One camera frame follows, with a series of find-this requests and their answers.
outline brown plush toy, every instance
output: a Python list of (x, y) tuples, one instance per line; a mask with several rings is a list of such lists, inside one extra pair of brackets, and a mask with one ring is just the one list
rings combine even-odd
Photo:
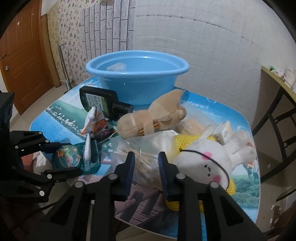
[(127, 139), (175, 126), (186, 117), (186, 109), (180, 106), (182, 95), (182, 90), (175, 89), (153, 101), (148, 110), (125, 114), (117, 122), (118, 134)]

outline silver bolt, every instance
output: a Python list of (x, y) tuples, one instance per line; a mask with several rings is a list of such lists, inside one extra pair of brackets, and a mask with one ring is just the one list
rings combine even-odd
[(83, 182), (76, 182), (76, 183), (74, 184), (74, 186), (75, 186), (76, 188), (81, 188), (81, 187), (83, 186)]
[(212, 188), (219, 187), (219, 183), (217, 183), (217, 182), (211, 182), (210, 185), (211, 185)]
[(176, 175), (176, 177), (177, 177), (178, 179), (184, 179), (184, 178), (185, 178), (185, 175), (184, 175), (183, 173), (178, 173), (178, 174)]
[(115, 180), (117, 178), (117, 175), (115, 173), (111, 173), (108, 177), (111, 180)]

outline blue printed tabletop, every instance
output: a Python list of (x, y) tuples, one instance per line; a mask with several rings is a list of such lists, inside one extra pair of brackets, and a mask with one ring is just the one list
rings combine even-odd
[[(97, 77), (92, 77), (64, 94), (32, 122), (30, 130), (42, 131), (44, 136), (51, 142), (72, 144), (84, 142), (85, 137), (79, 134), (80, 130), (84, 128), (87, 115), (79, 96), (79, 89), (83, 86), (100, 87), (100, 83)], [(200, 115), (193, 115), (193, 117), (198, 118), (200, 122), (206, 125), (218, 125), (226, 122), (230, 125), (229, 128), (233, 132), (244, 130), (252, 138), (250, 126), (244, 116), (228, 106), (189, 91), (184, 92), (181, 103), (186, 105), (187, 115), (191, 114), (188, 106), (196, 108)], [(136, 110), (146, 108), (148, 106), (135, 107)], [(103, 143), (103, 148), (105, 148), (106, 152), (112, 152), (112, 149), (108, 148), (108, 143)], [(106, 159), (102, 162), (96, 174), (80, 177), (85, 183), (99, 181), (108, 173), (110, 168), (108, 153), (105, 156)], [(232, 171), (231, 179), (236, 186), (236, 192), (232, 195), (232, 198), (255, 222), (258, 216), (260, 200), (258, 160), (254, 160), (252, 164), (241, 164), (235, 167)], [(135, 201), (139, 193), (142, 197), (142, 202), (140, 203)], [(151, 206), (150, 199), (156, 201), (152, 208), (147, 208), (148, 205)], [(133, 205), (138, 206), (136, 211), (134, 211), (135, 208), (129, 208)], [(177, 238), (178, 212), (171, 211), (167, 208), (162, 197), (162, 192), (157, 189), (133, 184), (128, 200), (126, 202), (116, 202), (115, 208), (116, 218), (122, 221), (156, 234)], [(204, 214), (201, 214), (201, 220), (203, 240), (207, 240)]]

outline black cord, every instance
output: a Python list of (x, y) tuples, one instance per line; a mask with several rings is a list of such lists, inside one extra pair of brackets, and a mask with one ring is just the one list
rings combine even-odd
[(25, 216), (25, 217), (23, 218), (23, 220), (21, 220), (19, 223), (13, 225), (13, 226), (10, 228), (10, 230), (13, 232), (13, 231), (16, 230), (17, 228), (21, 227), (21, 226), (22, 226), (22, 225), (23, 225), (23, 224), (24, 224), (29, 218), (31, 218), (32, 216), (34, 216), (34, 215), (37, 214), (38, 212), (41, 212), (41, 211), (43, 211), (43, 210), (46, 210), (46, 209), (52, 207), (52, 206), (55, 205), (57, 202), (58, 202), (58, 201), (53, 202), (53, 203), (51, 203), (51, 204), (49, 204), (49, 205), (47, 205), (47, 206), (45, 206), (45, 207), (41, 207), (41, 208), (39, 208), (39, 209), (34, 210), (33, 212), (31, 212), (30, 214), (28, 214), (27, 216)]
[(205, 158), (211, 160), (213, 163), (215, 163), (218, 167), (221, 168), (221, 170), (226, 174), (227, 176), (227, 181), (228, 181), (228, 185), (227, 185), (227, 188), (229, 187), (229, 184), (230, 184), (230, 178), (229, 178), (229, 175), (227, 173), (227, 171), (219, 164), (217, 163), (214, 159), (210, 158), (209, 156), (205, 155), (204, 153), (201, 153), (199, 151), (195, 151), (195, 150), (183, 150), (183, 149), (180, 149), (180, 151), (187, 151), (187, 152), (194, 152), (194, 153), (197, 153), (197, 154), (200, 154), (202, 156), (204, 156)]

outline brown door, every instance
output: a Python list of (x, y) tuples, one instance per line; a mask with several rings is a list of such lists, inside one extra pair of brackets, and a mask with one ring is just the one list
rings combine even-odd
[(15, 106), (20, 114), (53, 87), (39, 40), (40, 3), (31, 0), (0, 39), (1, 72), (7, 90), (15, 93)]

